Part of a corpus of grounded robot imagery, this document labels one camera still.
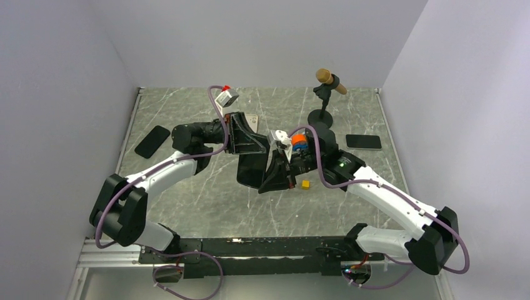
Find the black smartphone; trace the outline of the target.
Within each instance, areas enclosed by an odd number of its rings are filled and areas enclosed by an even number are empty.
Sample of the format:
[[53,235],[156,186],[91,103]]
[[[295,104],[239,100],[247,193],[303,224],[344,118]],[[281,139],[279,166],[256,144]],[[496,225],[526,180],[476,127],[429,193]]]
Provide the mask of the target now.
[[347,134],[346,146],[351,149],[381,150],[381,138],[375,135]]

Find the beige phone case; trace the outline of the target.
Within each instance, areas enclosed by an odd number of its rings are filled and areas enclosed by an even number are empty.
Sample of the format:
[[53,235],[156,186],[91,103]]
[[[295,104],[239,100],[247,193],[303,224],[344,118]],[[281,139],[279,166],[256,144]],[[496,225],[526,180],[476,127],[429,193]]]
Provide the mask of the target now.
[[258,132],[259,117],[256,114],[246,115],[247,123],[254,133]]

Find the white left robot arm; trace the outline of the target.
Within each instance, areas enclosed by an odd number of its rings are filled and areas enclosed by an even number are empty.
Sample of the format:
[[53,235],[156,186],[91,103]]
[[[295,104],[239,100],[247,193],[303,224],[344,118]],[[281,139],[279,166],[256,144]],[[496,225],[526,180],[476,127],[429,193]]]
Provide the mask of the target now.
[[107,235],[113,244],[138,244],[153,249],[165,263],[174,261],[181,252],[181,237],[167,226],[147,220],[149,200],[199,174],[211,157],[221,152],[239,157],[239,184],[261,187],[270,145],[265,135],[251,129],[244,113],[177,125],[171,138],[174,152],[162,162],[126,177],[112,174],[106,178],[89,216],[96,229],[97,247],[105,247],[101,237]]

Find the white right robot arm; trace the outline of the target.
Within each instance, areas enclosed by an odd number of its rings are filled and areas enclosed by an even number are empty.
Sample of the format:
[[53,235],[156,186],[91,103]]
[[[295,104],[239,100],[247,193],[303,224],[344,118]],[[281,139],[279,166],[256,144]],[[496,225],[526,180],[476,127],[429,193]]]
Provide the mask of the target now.
[[335,134],[327,127],[304,126],[303,130],[303,134],[268,132],[267,141],[274,151],[257,188],[260,194],[291,189],[298,175],[317,171],[325,187],[368,201],[402,227],[355,227],[352,238],[344,244],[351,259],[381,253],[407,257],[412,265],[431,275],[441,270],[455,274],[468,271],[469,253],[459,235],[457,214],[451,208],[436,209],[398,189],[362,159],[340,149]]

